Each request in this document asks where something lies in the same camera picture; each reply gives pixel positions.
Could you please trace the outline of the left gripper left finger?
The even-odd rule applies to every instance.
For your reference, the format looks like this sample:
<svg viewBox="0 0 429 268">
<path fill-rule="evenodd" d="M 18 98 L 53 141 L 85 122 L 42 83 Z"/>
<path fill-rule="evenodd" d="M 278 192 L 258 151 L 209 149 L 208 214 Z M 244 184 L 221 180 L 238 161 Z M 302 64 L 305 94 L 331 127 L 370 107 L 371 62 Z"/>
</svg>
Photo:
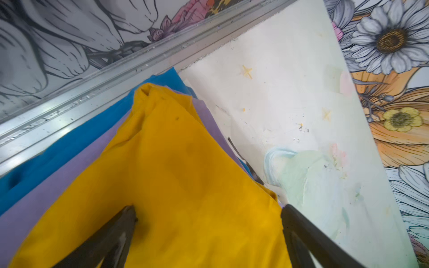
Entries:
<svg viewBox="0 0 429 268">
<path fill-rule="evenodd" d="M 137 223 L 134 206 L 125 206 L 56 268 L 123 268 Z"/>
</svg>

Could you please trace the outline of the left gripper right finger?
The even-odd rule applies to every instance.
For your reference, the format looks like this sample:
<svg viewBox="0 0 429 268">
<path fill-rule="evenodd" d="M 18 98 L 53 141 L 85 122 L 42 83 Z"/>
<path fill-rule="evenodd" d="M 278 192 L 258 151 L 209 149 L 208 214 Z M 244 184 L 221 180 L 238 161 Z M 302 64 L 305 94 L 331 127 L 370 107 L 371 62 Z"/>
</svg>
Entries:
<svg viewBox="0 0 429 268">
<path fill-rule="evenodd" d="M 323 268 L 361 268 L 362 264 L 342 250 L 294 206 L 281 212 L 283 234 L 293 268 L 314 268 L 312 257 Z"/>
</svg>

